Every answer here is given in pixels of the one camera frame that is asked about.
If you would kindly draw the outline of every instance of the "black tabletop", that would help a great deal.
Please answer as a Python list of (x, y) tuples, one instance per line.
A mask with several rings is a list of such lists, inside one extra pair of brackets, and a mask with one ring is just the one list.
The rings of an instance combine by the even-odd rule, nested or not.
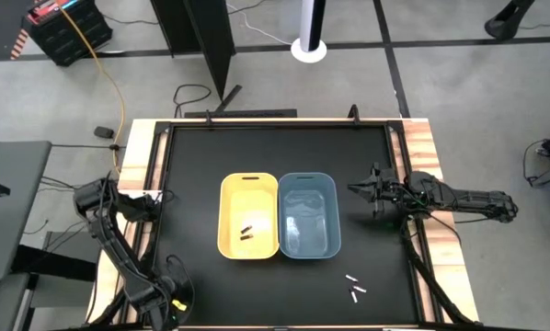
[(0, 143), (0, 184), (11, 190), (0, 198), (0, 279), (10, 270), (50, 150), (49, 142)]
[[(391, 166), (383, 127), (177, 130), (166, 175), (157, 266), (184, 261), (196, 301), (186, 325), (379, 325), (417, 320), (410, 269), (398, 231), (371, 223), (372, 205), (347, 190), (373, 162)], [(220, 185), (231, 173), (323, 172), (336, 182), (342, 247), (325, 260), (278, 253), (230, 260), (217, 248)], [(367, 293), (354, 303), (346, 274)]]

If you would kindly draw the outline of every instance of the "floor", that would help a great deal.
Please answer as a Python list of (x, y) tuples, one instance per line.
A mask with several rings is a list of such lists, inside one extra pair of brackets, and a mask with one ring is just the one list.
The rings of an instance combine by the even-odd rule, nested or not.
[[(228, 0), (240, 8), (256, 0)], [(392, 41), (488, 39), (484, 22), (506, 0), (382, 0)], [(142, 0), (97, 0), (117, 19), (155, 21)], [(291, 42), (297, 38), (300, 0), (268, 0), (246, 11), (251, 25)], [(550, 23), (550, 0), (537, 1), (522, 22)], [(113, 40), (102, 51), (162, 50), (158, 26), (110, 22)], [(231, 16), (237, 46), (271, 40)], [(519, 38), (550, 37), (550, 28), (522, 29)], [(381, 41), (371, 0), (329, 0), (322, 39)], [(23, 54), (40, 53), (29, 41)], [(550, 330), (550, 186), (535, 189), (522, 179), (522, 154), (531, 142), (550, 137), (550, 42), (491, 46), (401, 47), (394, 49), (411, 117), (429, 118), (445, 180), (457, 188), (498, 189), (520, 206), (511, 224), (471, 223), (457, 227), (480, 319), (487, 325)], [(171, 117), (171, 97), (181, 84), (212, 86), (199, 55), (130, 57), (102, 61), (118, 82), (130, 122)], [(296, 62), (287, 51), (237, 54), (228, 91), (243, 86), (229, 109), (297, 108), (301, 117), (345, 117), (357, 104), (363, 117), (398, 118), (398, 106), (383, 48), (330, 51), (321, 63)], [(185, 90), (182, 99), (202, 94)], [(187, 105), (214, 109), (219, 99)], [(92, 134), (97, 125), (117, 127), (118, 100), (90, 60), (69, 68), (49, 61), (0, 62), (0, 140), (45, 139), (54, 143), (106, 144)], [(46, 174), (71, 184), (105, 176), (111, 154), (99, 149), (54, 148)], [(530, 154), (529, 170), (546, 163)], [(23, 243), (41, 246), (46, 231), (77, 221), (68, 193), (42, 191)], [(37, 312), (32, 329), (82, 323), (86, 307)]]

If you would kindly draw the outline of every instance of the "yellow tag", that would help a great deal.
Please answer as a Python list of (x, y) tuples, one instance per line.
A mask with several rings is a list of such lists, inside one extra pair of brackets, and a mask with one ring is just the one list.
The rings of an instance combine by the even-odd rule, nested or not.
[(185, 312), (185, 310), (187, 309), (187, 305), (181, 303), (179, 300), (175, 299), (173, 300), (173, 305), (177, 307), (177, 309), (179, 309), (181, 312)]

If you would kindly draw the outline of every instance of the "blue bin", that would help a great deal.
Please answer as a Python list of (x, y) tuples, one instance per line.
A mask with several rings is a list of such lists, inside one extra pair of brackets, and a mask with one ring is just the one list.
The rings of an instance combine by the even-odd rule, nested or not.
[(337, 189), (322, 173), (291, 173), (279, 181), (279, 240), (291, 258), (331, 258), (340, 250)]

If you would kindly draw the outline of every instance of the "black box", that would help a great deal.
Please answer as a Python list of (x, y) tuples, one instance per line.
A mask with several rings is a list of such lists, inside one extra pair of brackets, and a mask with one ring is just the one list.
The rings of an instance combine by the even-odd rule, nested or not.
[[(44, 0), (34, 5), (42, 6), (51, 0)], [(65, 8), (93, 49), (111, 39), (112, 29), (95, 5), (95, 0), (76, 0)], [(57, 65), (69, 66), (76, 60), (89, 54), (89, 49), (83, 43), (71, 23), (60, 10), (49, 14), (38, 24), (27, 16), (24, 18), (29, 36), (40, 46)]]

